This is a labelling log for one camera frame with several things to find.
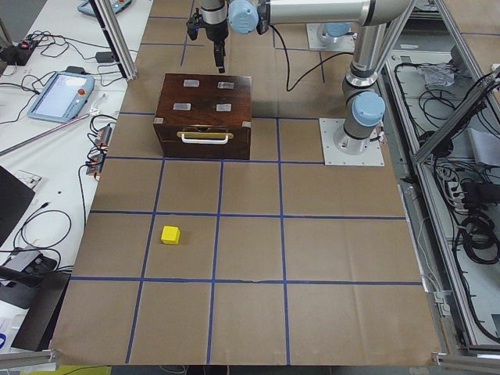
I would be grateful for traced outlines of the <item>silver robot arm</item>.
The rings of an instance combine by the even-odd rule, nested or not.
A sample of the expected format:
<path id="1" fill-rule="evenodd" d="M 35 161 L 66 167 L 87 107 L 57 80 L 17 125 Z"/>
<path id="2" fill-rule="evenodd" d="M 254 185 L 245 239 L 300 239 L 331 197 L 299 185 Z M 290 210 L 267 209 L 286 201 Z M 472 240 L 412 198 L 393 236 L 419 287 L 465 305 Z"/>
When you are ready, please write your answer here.
<path id="1" fill-rule="evenodd" d="M 380 125 L 386 105 L 372 90 L 385 25 L 376 25 L 375 1 L 201 1 L 202 19 L 210 26 L 231 27 L 240 34 L 286 23 L 354 22 L 359 25 L 352 62 L 343 91 L 348 115 L 333 136 L 347 155 L 364 153 L 370 136 Z"/>

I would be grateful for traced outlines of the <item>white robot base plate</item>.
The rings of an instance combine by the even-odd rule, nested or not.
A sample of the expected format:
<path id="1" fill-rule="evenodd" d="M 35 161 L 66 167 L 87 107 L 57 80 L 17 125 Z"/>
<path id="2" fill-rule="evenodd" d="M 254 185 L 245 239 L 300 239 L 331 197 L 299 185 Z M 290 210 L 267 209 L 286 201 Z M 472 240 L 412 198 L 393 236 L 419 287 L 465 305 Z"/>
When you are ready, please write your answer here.
<path id="1" fill-rule="evenodd" d="M 344 119 L 319 118 L 323 160 L 326 166 L 383 167 L 384 157 L 377 129 L 356 140 L 345 133 Z"/>

